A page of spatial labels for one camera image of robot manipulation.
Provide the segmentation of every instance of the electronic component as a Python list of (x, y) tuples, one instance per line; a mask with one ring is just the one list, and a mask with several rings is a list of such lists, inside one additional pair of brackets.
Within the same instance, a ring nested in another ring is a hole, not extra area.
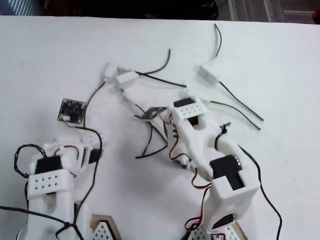
[(57, 119), (73, 124), (82, 124), (86, 107), (86, 102), (64, 98)]

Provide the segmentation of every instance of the wire connector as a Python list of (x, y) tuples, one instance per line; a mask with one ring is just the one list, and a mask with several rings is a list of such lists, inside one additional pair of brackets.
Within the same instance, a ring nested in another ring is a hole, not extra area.
[(219, 80), (211, 72), (212, 65), (213, 65), (213, 61), (209, 61), (207, 63), (202, 64), (198, 70), (198, 74), (208, 83), (214, 85), (214, 84), (218, 84)]

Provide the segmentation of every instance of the white perforated plate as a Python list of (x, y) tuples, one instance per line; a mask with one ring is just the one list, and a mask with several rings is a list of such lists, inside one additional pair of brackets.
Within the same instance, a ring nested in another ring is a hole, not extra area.
[(93, 232), (93, 240), (114, 240), (107, 223), (101, 221)]
[(69, 171), (65, 169), (30, 175), (28, 180), (28, 198), (69, 190), (71, 186), (72, 177)]
[[(219, 231), (219, 233), (225, 234), (225, 240), (241, 240), (240, 237), (237, 235), (234, 228), (230, 225), (222, 230)], [(207, 234), (206, 231), (204, 231), (201, 227), (191, 232), (188, 240), (223, 240), (223, 235), (221, 236), (213, 236), (211, 238), (210, 234)]]

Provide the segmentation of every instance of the wire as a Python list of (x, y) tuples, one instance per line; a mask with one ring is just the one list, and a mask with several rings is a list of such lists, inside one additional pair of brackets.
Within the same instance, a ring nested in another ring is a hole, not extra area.
[(227, 106), (229, 108), (232, 108), (232, 109), (236, 110), (238, 113), (240, 113), (242, 116), (244, 116), (244, 118), (247, 119), (253, 126), (255, 126), (258, 130), (261, 130), (260, 127), (258, 127), (256, 124), (254, 124), (242, 111), (238, 110), (234, 106), (228, 105), (226, 103), (218, 102), (218, 101), (210, 101), (210, 103)]
[(279, 240), (279, 236), (280, 236), (280, 231), (281, 231), (281, 227), (282, 227), (282, 217), (280, 215), (280, 213), (278, 212), (278, 210), (276, 209), (276, 207), (271, 203), (271, 201), (269, 200), (269, 198), (267, 197), (267, 194), (265, 193), (265, 190), (262, 186), (262, 180), (261, 180), (261, 169), (260, 166), (258, 164), (258, 162), (254, 159), (253, 156), (250, 155), (250, 153), (248, 153), (244, 148), (242, 148), (241, 146), (239, 146), (241, 148), (241, 150), (252, 160), (252, 162), (254, 163), (254, 165), (256, 166), (257, 170), (258, 170), (258, 179), (260, 182), (260, 189), (261, 192), (265, 198), (265, 200), (267, 201), (267, 203), (270, 205), (270, 207), (275, 211), (275, 213), (278, 215), (279, 217), (279, 227), (278, 227), (278, 231), (276, 234), (276, 240)]
[(170, 60), (170, 56), (171, 56), (171, 49), (169, 48), (168, 56), (166, 58), (166, 61), (165, 61), (164, 65), (162, 67), (160, 67), (159, 69), (157, 69), (157, 70), (144, 72), (144, 74), (148, 74), (149, 75), (149, 74), (155, 74), (157, 72), (160, 72), (162, 69), (164, 69), (168, 65), (169, 60)]
[(13, 211), (13, 212), (20, 212), (20, 213), (24, 213), (24, 214), (35, 215), (35, 216), (39, 216), (39, 217), (42, 217), (42, 218), (46, 218), (46, 219), (51, 219), (51, 220), (57, 221), (59, 223), (62, 223), (64, 225), (64, 228), (66, 226), (68, 228), (69, 227), (73, 227), (75, 232), (76, 232), (76, 234), (80, 238), (80, 240), (85, 240), (84, 237), (82, 236), (81, 232), (79, 231), (77, 225), (74, 224), (74, 223), (66, 222), (66, 221), (63, 221), (63, 220), (61, 220), (59, 218), (56, 218), (54, 216), (46, 215), (46, 214), (35, 212), (35, 211), (26, 210), (26, 209), (19, 208), (19, 207), (0, 206), (0, 209), (7, 210), (7, 211)]
[(149, 141), (148, 141), (147, 145), (145, 146), (145, 148), (144, 148), (144, 150), (143, 150), (143, 152), (142, 152), (142, 156), (144, 156), (144, 155), (146, 154), (146, 151), (147, 151), (147, 149), (148, 149), (148, 147), (149, 147), (149, 145), (150, 145), (150, 143), (151, 143), (153, 131), (154, 131), (154, 129), (153, 129), (153, 127), (152, 127), (151, 124), (150, 124), (150, 137), (149, 137)]
[(182, 87), (182, 88), (186, 88), (186, 87), (187, 87), (186, 85), (179, 84), (179, 83), (175, 83), (175, 82), (172, 82), (172, 81), (163, 80), (163, 79), (161, 79), (161, 78), (158, 78), (158, 77), (155, 77), (155, 76), (150, 76), (150, 75), (145, 74), (145, 73), (143, 73), (143, 72), (139, 72), (139, 71), (135, 71), (135, 72), (136, 72), (138, 75), (142, 75), (142, 76), (145, 76), (145, 77), (148, 77), (148, 78), (151, 78), (151, 79), (154, 79), (154, 80), (157, 80), (157, 81), (166, 83), (166, 84), (171, 84), (171, 85), (178, 86), (178, 87)]
[(195, 185), (195, 179), (196, 179), (197, 175), (198, 175), (198, 169), (196, 168), (196, 169), (195, 169), (194, 176), (193, 176), (193, 178), (192, 178), (192, 180), (191, 180), (192, 186), (194, 186), (196, 189), (205, 189), (205, 188), (211, 186), (211, 183), (209, 183), (209, 184), (207, 184), (207, 185), (200, 185), (200, 186), (199, 186), (199, 185)]
[[(71, 126), (71, 125), (69, 125), (67, 123), (67, 121), (64, 121), (64, 122), (70, 128), (87, 130), (87, 131), (95, 133), (97, 135), (97, 137), (99, 138), (99, 142), (100, 142), (99, 155), (97, 157), (96, 164), (95, 164), (94, 171), (93, 171), (92, 185), (91, 185), (90, 189), (88, 190), (88, 192), (83, 197), (83, 199), (81, 200), (81, 202), (79, 203), (79, 205), (78, 205), (78, 207), (77, 207), (77, 209), (76, 209), (76, 211), (74, 213), (73, 224), (75, 225), (77, 223), (77, 219), (78, 219), (78, 216), (79, 216), (80, 209), (81, 209), (82, 205), (84, 204), (85, 200), (87, 199), (87, 197), (89, 196), (89, 194), (91, 193), (91, 191), (94, 188), (95, 183), (96, 183), (97, 169), (98, 169), (98, 165), (99, 165), (99, 162), (100, 162), (100, 157), (101, 157), (101, 154), (102, 154), (102, 138), (101, 138), (100, 134), (96, 130), (94, 130), (92, 128), (88, 128), (88, 127), (84, 127), (84, 126)], [(60, 234), (62, 231), (66, 230), (69, 227), (71, 227), (71, 226), (64, 226), (63, 228), (59, 229), (56, 232), (56, 236), (58, 236), (58, 234)]]
[(214, 24), (214, 27), (215, 27), (215, 29), (218, 31), (218, 33), (219, 33), (219, 37), (220, 37), (220, 44), (219, 44), (218, 50), (216, 51), (216, 54), (215, 54), (215, 57), (217, 57), (217, 56), (218, 56), (218, 54), (219, 54), (219, 52), (220, 52), (221, 45), (222, 45), (222, 35), (221, 35), (221, 32), (220, 32), (220, 30), (219, 30), (219, 28), (218, 28), (217, 24)]
[[(64, 148), (75, 148), (76, 149), (76, 151), (77, 151), (77, 154), (76, 154), (76, 159), (78, 160), (78, 158), (79, 158), (79, 154), (80, 154), (80, 152), (79, 152), (79, 148), (77, 148), (76, 146), (74, 146), (74, 145), (65, 145), (65, 146), (63, 146)], [(60, 150), (60, 148), (58, 148), (57, 150), (55, 150), (54, 151), (54, 156), (56, 156), (56, 154), (57, 154), (57, 152)]]
[(36, 145), (36, 144), (24, 144), (24, 145), (20, 146), (20, 147), (16, 150), (16, 152), (15, 152), (15, 154), (14, 154), (13, 168), (14, 168), (14, 170), (15, 170), (18, 174), (20, 174), (20, 175), (21, 175), (22, 177), (24, 177), (25, 179), (29, 178), (29, 174), (27, 174), (27, 173), (22, 173), (22, 172), (19, 170), (19, 168), (18, 168), (18, 158), (19, 158), (19, 153), (20, 153), (21, 149), (27, 148), (27, 147), (36, 148), (36, 149), (41, 153), (41, 155), (42, 155), (44, 158), (47, 158), (47, 157), (48, 157), (47, 154), (46, 154), (46, 151), (45, 151), (42, 147), (40, 147), (39, 145)]
[[(205, 213), (204, 213), (204, 206), (205, 206), (205, 197), (206, 197), (206, 194), (208, 192), (208, 190), (210, 189), (210, 186), (207, 187), (205, 190), (204, 190), (204, 193), (203, 193), (203, 197), (202, 197), (202, 201), (201, 201), (201, 209), (200, 209), (200, 216), (196, 216), (196, 217), (192, 217), (190, 219), (188, 219), (185, 224), (184, 224), (184, 228), (187, 230), (187, 231), (194, 231), (196, 230), (197, 228), (199, 228), (202, 223), (204, 222), (204, 218), (205, 218)], [(196, 223), (195, 225), (192, 224), (190, 227), (188, 227), (188, 225), (190, 223)]]
[(189, 157), (189, 155), (186, 154), (186, 153), (184, 153), (184, 152), (178, 154), (177, 156), (171, 156), (172, 152), (174, 151), (175, 147), (177, 146), (177, 144), (178, 144), (178, 142), (179, 142), (179, 134), (178, 134), (177, 127), (176, 127), (176, 125), (174, 125), (174, 124), (172, 124), (172, 126), (174, 127), (173, 132), (176, 133), (176, 135), (174, 136), (174, 137), (176, 137), (176, 140), (175, 140), (175, 143), (173, 144), (173, 146), (172, 146), (172, 148), (171, 148), (171, 150), (170, 150), (170, 152), (169, 152), (169, 158), (170, 158), (171, 160), (176, 160), (176, 159), (178, 159), (178, 158), (181, 157), (181, 156), (187, 156), (187, 157), (189, 158), (189, 161), (191, 161), (191, 158)]
[(258, 119), (260, 119), (261, 121), (264, 121), (264, 119), (262, 117), (260, 117), (255, 111), (253, 111), (250, 107), (248, 107), (247, 105), (245, 105), (242, 101), (240, 101), (228, 88), (226, 85), (224, 85), (221, 81), (219, 82), (222, 87), (224, 87), (225, 90), (227, 90), (228, 93), (231, 94), (232, 97), (234, 97), (235, 100), (237, 100), (240, 104), (242, 104), (246, 109), (248, 109), (251, 113), (253, 113)]
[(92, 95), (90, 96), (86, 106), (85, 106), (85, 109), (84, 109), (84, 117), (83, 117), (83, 126), (86, 127), (86, 115), (87, 115), (87, 109), (88, 109), (88, 106), (91, 102), (91, 99), (94, 97), (94, 95), (106, 84), (106, 81), (104, 81), (93, 93)]

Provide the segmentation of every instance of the white plastic part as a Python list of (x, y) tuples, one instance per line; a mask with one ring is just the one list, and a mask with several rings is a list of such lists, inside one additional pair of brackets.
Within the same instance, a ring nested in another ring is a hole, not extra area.
[(93, 232), (93, 240), (114, 240), (107, 223), (101, 221)]
[(135, 71), (129, 71), (124, 74), (118, 75), (116, 79), (120, 84), (124, 84), (138, 77), (139, 75)]
[(200, 77), (202, 77), (204, 80), (206, 80), (208, 83), (212, 85), (219, 83), (219, 80), (213, 74), (213, 64), (214, 61), (209, 61), (207, 63), (202, 64), (198, 70), (198, 74), (200, 75)]
[(194, 98), (195, 103), (191, 103), (181, 107), (175, 107), (172, 111), (173, 123), (179, 124), (183, 120), (199, 116), (208, 112), (207, 107), (199, 98)]
[[(215, 223), (223, 217), (233, 214), (234, 220), (239, 220), (248, 210), (252, 198), (260, 187), (258, 173), (254, 163), (245, 155), (238, 144), (230, 138), (229, 133), (223, 134), (215, 149), (215, 139), (221, 133), (221, 128), (214, 121), (211, 112), (199, 98), (196, 103), (181, 107), (168, 107), (168, 114), (172, 113), (171, 122), (175, 124), (179, 134), (179, 141), (186, 146), (192, 164), (198, 174), (211, 182), (210, 195), (204, 204), (204, 221), (202, 228), (210, 231)], [(189, 113), (191, 106), (199, 105), (201, 109), (194, 114)], [(188, 118), (197, 116), (198, 123), (191, 125)], [(214, 179), (214, 172), (210, 161), (226, 155), (233, 155), (239, 160), (242, 170), (238, 171), (244, 187), (233, 190), (227, 177)]]
[(73, 188), (72, 175), (65, 169), (30, 175), (28, 198), (58, 191), (69, 191), (71, 188)]
[(104, 77), (108, 80), (114, 78), (118, 73), (118, 64), (115, 62), (110, 62), (105, 69)]
[[(234, 228), (229, 225), (227, 227), (223, 227), (220, 231), (215, 231), (215, 233), (225, 234), (225, 240), (241, 240)], [(202, 227), (192, 231), (187, 240), (223, 240), (223, 235), (211, 235), (207, 233)]]

